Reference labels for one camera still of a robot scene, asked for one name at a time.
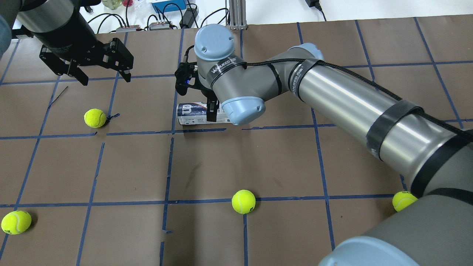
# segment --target black connector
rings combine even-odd
[[[179,22],[179,26],[181,26],[181,28],[191,28],[192,24],[195,22],[194,18],[197,17],[198,13],[199,13],[199,9],[197,7],[195,8],[188,7],[185,10],[185,13],[183,15],[183,18],[181,19],[181,22]]]
[[[320,8],[320,0],[306,0],[307,5],[310,8],[315,7],[316,9]]]

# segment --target blue box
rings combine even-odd
[[[186,10],[185,0],[163,1],[163,2],[158,2],[158,3],[151,3],[151,5],[153,6],[153,9],[156,13],[160,13],[158,11],[158,9],[163,11],[164,6],[169,4],[169,3],[174,3],[174,4],[178,5],[181,8],[182,13],[184,13],[185,10]],[[166,12],[177,11],[177,10],[179,10],[179,9],[175,5],[169,5],[166,8]]]

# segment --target yellow tennis ball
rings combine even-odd
[[[99,128],[105,124],[107,116],[100,109],[90,109],[84,114],[84,121],[93,128]]]
[[[242,189],[232,197],[232,207],[239,214],[250,213],[254,209],[256,199],[251,191]]]
[[[13,211],[1,220],[2,230],[10,235],[18,235],[31,225],[31,215],[24,211]]]
[[[405,207],[411,205],[417,200],[409,191],[401,191],[394,195],[393,206],[397,212],[402,211]]]

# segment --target red object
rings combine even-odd
[[[133,0],[122,0],[124,7],[131,7],[133,5]]]

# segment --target robotic arm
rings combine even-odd
[[[198,31],[194,49],[197,62],[181,63],[175,73],[181,95],[187,88],[200,89],[214,107],[221,102],[233,124],[241,125],[261,116],[265,101],[290,91],[400,172],[411,192],[422,197],[363,236],[341,243],[319,265],[473,265],[469,133],[349,70],[321,61],[322,53],[313,44],[250,64],[233,55],[228,29],[209,25]],[[196,79],[194,85],[188,85],[191,78]],[[209,121],[213,112],[208,110]]]
[[[67,74],[87,85],[88,76],[79,66],[99,65],[118,71],[130,82],[133,55],[118,38],[107,44],[98,41],[80,15],[80,5],[79,0],[0,1],[0,55],[9,46],[10,29],[18,16],[43,43],[39,57],[57,75]]]

